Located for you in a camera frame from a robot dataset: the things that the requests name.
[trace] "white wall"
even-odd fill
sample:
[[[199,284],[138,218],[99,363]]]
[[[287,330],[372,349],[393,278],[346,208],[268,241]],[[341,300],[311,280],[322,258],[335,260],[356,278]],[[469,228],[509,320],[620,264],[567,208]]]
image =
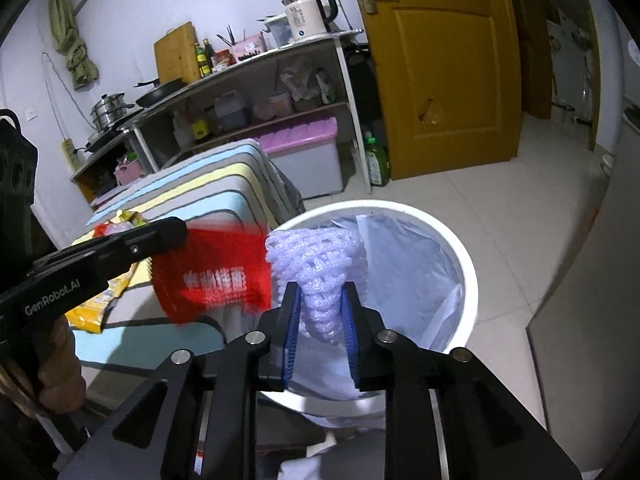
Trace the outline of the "white wall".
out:
[[[255,34],[256,20],[284,11],[281,0],[88,0],[78,13],[80,32],[100,79],[81,91],[73,91],[85,115],[102,94],[124,92],[133,102],[150,88],[134,89],[142,80],[157,77],[153,44],[170,28],[191,21],[198,38],[209,38],[215,49],[225,45],[216,33],[225,34],[231,25],[236,39]],[[51,46],[48,0],[32,0],[0,48],[0,98],[5,99],[21,120],[25,136],[38,148],[34,212],[54,243],[68,244],[82,232],[91,212],[78,188],[69,181],[71,170],[60,150],[58,131],[47,98],[40,54],[49,52],[71,88],[63,57]],[[342,0],[354,28],[362,28],[356,0]],[[340,13],[336,25],[347,29]],[[82,120],[57,78],[51,73],[54,98],[63,123],[75,145],[83,146],[91,129]],[[38,117],[26,121],[25,110]]]
[[[589,0],[600,57],[600,111],[596,142],[615,152],[622,127],[623,61],[616,11],[608,0]]]
[[[351,25],[362,28],[357,1],[342,2]],[[100,81],[89,94],[96,102],[102,94],[124,92],[132,102],[147,92],[149,87],[133,87],[158,76],[153,46],[170,28],[191,21],[199,40],[209,38],[219,50],[226,46],[216,34],[226,36],[227,25],[238,39],[243,29],[248,36],[257,33],[259,18],[281,12],[281,0],[88,0],[78,13],[78,23],[100,70]],[[342,13],[335,23],[348,28]]]
[[[33,211],[53,243],[60,248],[81,234],[92,213],[79,189],[69,181],[72,171],[60,149],[62,135],[44,84],[40,62],[43,51],[50,53],[58,71],[70,85],[63,57],[51,46],[47,0],[31,0],[0,48],[2,98],[6,98],[6,106],[18,115],[24,136],[38,149]],[[51,75],[63,124],[75,145],[82,146],[91,129],[80,118],[55,75]],[[87,96],[82,92],[75,94],[88,113],[91,104]],[[27,121],[27,108],[36,111],[35,119]]]

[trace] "human hand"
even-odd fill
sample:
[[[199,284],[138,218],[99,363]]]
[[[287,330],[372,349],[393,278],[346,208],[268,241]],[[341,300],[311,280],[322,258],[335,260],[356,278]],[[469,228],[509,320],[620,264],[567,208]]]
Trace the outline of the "human hand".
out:
[[[84,402],[86,383],[81,375],[80,360],[76,357],[76,338],[65,316],[56,321],[49,344],[51,354],[38,370],[38,378],[43,384],[38,400],[56,413],[74,412]],[[33,401],[14,384],[5,368],[33,395],[33,387],[25,373],[11,361],[5,363],[4,367],[0,366],[0,394],[11,400],[25,415],[33,418],[36,409]]]

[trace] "pink storage box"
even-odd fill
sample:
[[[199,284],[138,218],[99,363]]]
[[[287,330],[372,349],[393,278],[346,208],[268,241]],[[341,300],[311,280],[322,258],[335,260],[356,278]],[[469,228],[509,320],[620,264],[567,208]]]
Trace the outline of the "pink storage box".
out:
[[[233,47],[232,51],[236,61],[244,61],[249,59],[246,56],[255,56],[267,52],[266,44],[264,43],[264,37],[262,33],[254,34],[248,37],[246,40],[238,41]]]
[[[277,130],[255,140],[298,188],[302,198],[311,198],[342,191],[337,134],[338,121],[330,117]]]
[[[113,174],[116,176],[118,184],[124,186],[125,184],[133,182],[141,176],[144,176],[144,170],[142,169],[142,164],[140,164],[139,160],[132,160],[127,164],[119,165]]]

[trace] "wooden cutting board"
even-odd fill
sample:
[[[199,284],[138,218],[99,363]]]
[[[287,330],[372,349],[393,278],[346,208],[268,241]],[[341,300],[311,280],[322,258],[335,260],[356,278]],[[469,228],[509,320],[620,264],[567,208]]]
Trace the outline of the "wooden cutting board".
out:
[[[187,84],[200,79],[195,42],[195,30],[187,22],[154,43],[160,84],[179,77]]]

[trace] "electric kettle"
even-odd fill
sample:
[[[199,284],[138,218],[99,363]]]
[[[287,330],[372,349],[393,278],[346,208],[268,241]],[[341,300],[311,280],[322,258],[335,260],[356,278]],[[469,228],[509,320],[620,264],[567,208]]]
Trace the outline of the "electric kettle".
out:
[[[335,0],[328,0],[330,13],[327,16],[320,0],[282,0],[293,41],[329,32],[329,23],[338,15]]]

